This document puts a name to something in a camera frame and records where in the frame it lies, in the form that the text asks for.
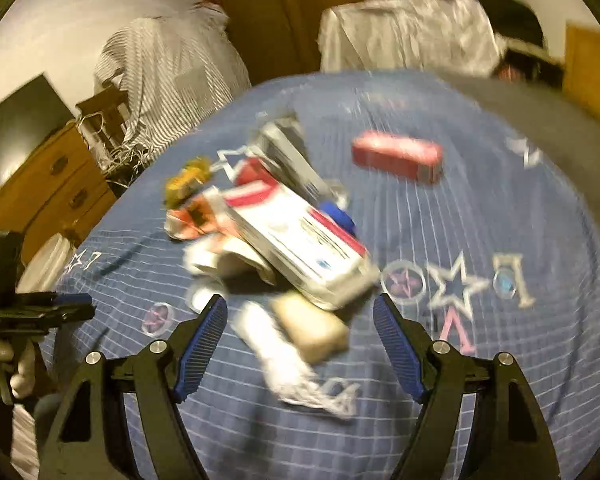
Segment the white gloved left hand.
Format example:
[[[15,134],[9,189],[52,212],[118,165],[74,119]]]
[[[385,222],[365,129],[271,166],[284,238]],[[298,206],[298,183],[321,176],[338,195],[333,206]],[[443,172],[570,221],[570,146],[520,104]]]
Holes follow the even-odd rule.
[[[45,368],[38,342],[28,339],[16,356],[12,344],[0,338],[0,400],[40,398],[45,393]]]

